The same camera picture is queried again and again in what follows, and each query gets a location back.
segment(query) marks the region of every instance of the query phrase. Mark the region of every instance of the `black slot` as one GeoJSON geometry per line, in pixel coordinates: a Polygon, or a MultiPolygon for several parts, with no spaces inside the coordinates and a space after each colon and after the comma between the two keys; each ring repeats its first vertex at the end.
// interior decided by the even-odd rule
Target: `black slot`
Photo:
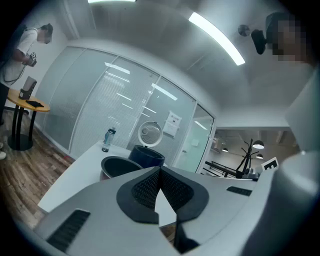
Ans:
{"type": "Polygon", "coordinates": [[[236,187],[236,186],[230,186],[226,189],[227,191],[233,192],[233,193],[237,193],[240,195],[244,195],[249,197],[251,195],[252,190],[249,189],[244,189],[241,187],[236,187]]]}
{"type": "Polygon", "coordinates": [[[75,210],[58,229],[47,239],[47,242],[62,252],[66,252],[69,245],[77,236],[88,219],[90,212],[75,210]]]}

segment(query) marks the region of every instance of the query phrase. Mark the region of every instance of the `white wall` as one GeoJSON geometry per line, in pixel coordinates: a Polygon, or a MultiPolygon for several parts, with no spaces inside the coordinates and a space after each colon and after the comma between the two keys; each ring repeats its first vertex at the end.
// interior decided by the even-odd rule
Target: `white wall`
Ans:
{"type": "Polygon", "coordinates": [[[237,86],[221,95],[223,106],[218,129],[288,129],[285,113],[312,76],[313,69],[307,64],[281,61],[273,65],[271,62],[267,67],[265,73],[257,70],[246,83],[239,79],[237,86]]]}
{"type": "Polygon", "coordinates": [[[194,97],[211,115],[217,117],[220,114],[220,105],[215,99],[209,96],[203,87],[180,69],[151,53],[128,44],[96,38],[71,40],[68,42],[68,46],[102,50],[135,61],[175,83],[194,97]]]}
{"type": "MultiPolygon", "coordinates": [[[[34,67],[26,66],[22,77],[11,85],[10,88],[20,90],[24,86],[27,77],[30,76],[37,80],[37,84],[32,92],[33,96],[36,95],[41,80],[50,65],[67,46],[68,40],[58,25],[54,13],[55,9],[52,3],[46,2],[35,8],[22,22],[29,28],[39,28],[42,25],[50,23],[53,26],[52,42],[49,44],[35,42],[33,44],[30,52],[35,52],[36,54],[36,65],[34,67]]],[[[14,108],[15,104],[7,100],[5,106],[14,108]]]]}

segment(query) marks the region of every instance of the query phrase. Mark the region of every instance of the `white t-shirt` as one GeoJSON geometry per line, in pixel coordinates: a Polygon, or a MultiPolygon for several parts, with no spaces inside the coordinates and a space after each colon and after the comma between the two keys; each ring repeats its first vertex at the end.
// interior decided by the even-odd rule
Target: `white t-shirt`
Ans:
{"type": "MultiPolygon", "coordinates": [[[[24,55],[26,55],[31,46],[37,40],[37,37],[37,29],[28,28],[23,32],[16,49],[20,50],[24,55]]],[[[23,65],[22,62],[10,59],[0,71],[0,83],[7,87],[10,87],[21,75],[24,66],[25,65],[23,65]]]]}

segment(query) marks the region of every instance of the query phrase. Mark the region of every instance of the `door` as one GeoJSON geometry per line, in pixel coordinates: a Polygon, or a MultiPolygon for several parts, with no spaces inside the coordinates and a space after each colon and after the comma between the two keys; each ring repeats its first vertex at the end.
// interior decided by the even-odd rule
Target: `door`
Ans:
{"type": "Polygon", "coordinates": [[[214,118],[197,105],[175,167],[195,173],[205,153],[214,118]]]}

